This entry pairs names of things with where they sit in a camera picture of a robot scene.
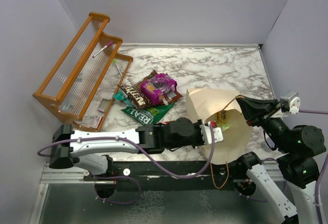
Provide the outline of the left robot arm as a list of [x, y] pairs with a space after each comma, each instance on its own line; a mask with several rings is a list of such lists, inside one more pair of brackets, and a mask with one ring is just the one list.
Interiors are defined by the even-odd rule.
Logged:
[[167, 123], [140, 126], [121, 132], [65, 131], [53, 137], [49, 166], [68, 169], [97, 153], [125, 152], [130, 154], [161, 154], [164, 150], [211, 143], [202, 120], [192, 123], [183, 117]]

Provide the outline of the brown snack packet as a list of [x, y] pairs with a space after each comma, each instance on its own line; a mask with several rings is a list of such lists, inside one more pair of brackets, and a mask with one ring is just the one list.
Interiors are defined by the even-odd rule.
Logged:
[[153, 106], [151, 101], [136, 86], [118, 86], [136, 109], [147, 109]]

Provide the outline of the orange fruit candy bag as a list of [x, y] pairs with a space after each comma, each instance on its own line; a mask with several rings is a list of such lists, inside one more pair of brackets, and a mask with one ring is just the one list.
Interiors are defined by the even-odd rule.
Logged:
[[163, 122], [158, 122], [156, 123], [156, 125], [167, 125], [169, 123], [169, 121], [163, 121]]

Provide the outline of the red chips bag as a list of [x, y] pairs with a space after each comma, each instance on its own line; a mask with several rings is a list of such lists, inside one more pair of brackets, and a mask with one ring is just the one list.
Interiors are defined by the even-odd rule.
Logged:
[[[152, 70], [152, 72], [147, 76], [148, 80], [150, 80], [151, 78], [153, 78], [155, 75], [157, 75], [157, 71], [155, 69]], [[165, 100], [162, 100], [159, 105], [165, 105], [167, 104], [171, 104], [174, 101], [179, 100], [180, 98], [182, 98], [182, 94], [180, 94], [178, 91], [170, 91], [166, 96], [165, 96]]]

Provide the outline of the white paper bag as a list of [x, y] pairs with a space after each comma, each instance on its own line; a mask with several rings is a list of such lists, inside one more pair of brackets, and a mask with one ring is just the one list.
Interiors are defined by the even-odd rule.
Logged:
[[223, 89], [194, 88], [186, 95], [187, 117], [192, 122], [199, 119], [214, 121], [222, 129], [223, 141], [215, 144], [210, 169], [214, 165], [228, 164], [245, 154], [253, 128], [247, 125], [238, 102], [239, 92]]

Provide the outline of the teal snack packet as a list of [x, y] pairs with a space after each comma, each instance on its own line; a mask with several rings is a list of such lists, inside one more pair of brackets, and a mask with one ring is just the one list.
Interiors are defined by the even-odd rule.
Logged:
[[119, 91], [116, 94], [114, 94], [113, 98], [119, 101], [120, 103], [125, 104], [127, 107], [130, 108], [134, 107], [134, 104], [128, 99], [128, 96], [122, 91]]

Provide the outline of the yellow snack packet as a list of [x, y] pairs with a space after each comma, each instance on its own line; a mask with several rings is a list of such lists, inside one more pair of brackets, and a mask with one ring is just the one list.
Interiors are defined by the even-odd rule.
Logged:
[[215, 115], [217, 125], [223, 125], [228, 123], [228, 111], [218, 111]]

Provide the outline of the green chips bag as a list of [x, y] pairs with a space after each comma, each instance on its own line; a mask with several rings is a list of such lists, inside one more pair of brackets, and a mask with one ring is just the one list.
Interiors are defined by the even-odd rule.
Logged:
[[158, 123], [173, 108], [174, 105], [175, 102], [168, 105], [158, 105], [140, 110], [132, 107], [126, 107], [121, 109], [121, 111], [142, 125], [153, 125]]

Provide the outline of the light green mints packet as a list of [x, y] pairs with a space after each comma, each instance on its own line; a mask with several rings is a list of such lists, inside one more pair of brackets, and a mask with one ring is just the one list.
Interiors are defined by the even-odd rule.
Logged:
[[221, 125], [222, 131], [225, 131], [225, 130], [229, 129], [230, 127], [231, 127], [230, 124], [223, 124], [223, 125]]

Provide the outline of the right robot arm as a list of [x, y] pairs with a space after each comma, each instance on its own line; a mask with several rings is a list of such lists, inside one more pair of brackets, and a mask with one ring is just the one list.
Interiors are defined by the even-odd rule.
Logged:
[[277, 150], [283, 153], [277, 163], [295, 203], [291, 204], [271, 180], [263, 162], [254, 152], [237, 159], [236, 174], [254, 182], [281, 223], [326, 223], [319, 194], [324, 169], [319, 169], [314, 159], [326, 152], [322, 130], [307, 125], [290, 129], [282, 120], [299, 112], [298, 93], [281, 97], [280, 100], [259, 100], [242, 95], [235, 99], [247, 124], [262, 127]]

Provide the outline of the purple candy bag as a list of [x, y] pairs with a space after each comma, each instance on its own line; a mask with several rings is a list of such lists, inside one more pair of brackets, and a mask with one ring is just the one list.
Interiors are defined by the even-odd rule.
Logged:
[[160, 73], [141, 83], [141, 92], [153, 105], [159, 104], [169, 93], [176, 91], [177, 82], [165, 73]]

